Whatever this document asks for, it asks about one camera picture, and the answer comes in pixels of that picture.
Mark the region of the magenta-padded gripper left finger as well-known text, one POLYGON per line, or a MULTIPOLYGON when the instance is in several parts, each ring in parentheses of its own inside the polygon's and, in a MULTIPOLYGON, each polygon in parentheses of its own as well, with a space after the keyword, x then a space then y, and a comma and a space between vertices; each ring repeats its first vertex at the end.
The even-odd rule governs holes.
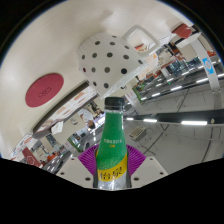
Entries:
POLYGON ((72 156, 60 168, 57 176, 84 188, 95 188, 96 150, 97 145, 88 148, 78 157, 72 156))

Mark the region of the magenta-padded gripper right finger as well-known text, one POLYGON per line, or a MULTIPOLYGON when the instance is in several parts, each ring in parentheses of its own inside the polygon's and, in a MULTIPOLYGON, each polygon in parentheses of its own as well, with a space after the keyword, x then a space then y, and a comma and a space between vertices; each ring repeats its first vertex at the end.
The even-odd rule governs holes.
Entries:
POLYGON ((133 146, 128 145, 127 186, 135 189, 157 181, 168 173, 153 156, 146 157, 133 146))

